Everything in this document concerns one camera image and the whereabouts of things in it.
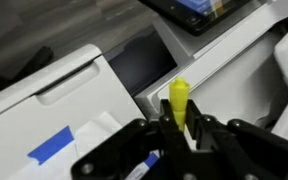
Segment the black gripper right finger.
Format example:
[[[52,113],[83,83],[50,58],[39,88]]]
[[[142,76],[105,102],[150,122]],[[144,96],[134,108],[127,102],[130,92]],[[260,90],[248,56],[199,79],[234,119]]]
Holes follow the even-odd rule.
[[[195,148],[218,157],[224,180],[288,180],[288,140],[241,119],[221,123],[193,100],[186,109]]]

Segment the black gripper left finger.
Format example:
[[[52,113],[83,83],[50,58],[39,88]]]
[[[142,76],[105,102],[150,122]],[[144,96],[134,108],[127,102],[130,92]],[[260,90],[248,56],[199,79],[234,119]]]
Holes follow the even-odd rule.
[[[163,99],[157,120],[134,119],[107,140],[83,155],[72,167],[72,180],[126,180],[155,152],[159,160],[140,180],[180,180],[172,143],[177,130],[171,104]]]

